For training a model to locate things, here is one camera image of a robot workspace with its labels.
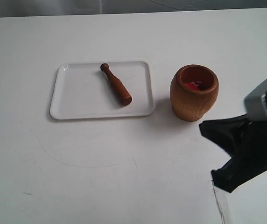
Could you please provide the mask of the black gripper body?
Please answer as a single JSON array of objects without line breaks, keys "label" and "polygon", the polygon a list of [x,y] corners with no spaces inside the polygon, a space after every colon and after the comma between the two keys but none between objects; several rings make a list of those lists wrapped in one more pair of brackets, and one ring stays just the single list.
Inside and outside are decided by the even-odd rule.
[{"label": "black gripper body", "polygon": [[263,173],[267,170],[267,121],[250,121],[246,115],[232,120],[236,149],[231,173]]}]

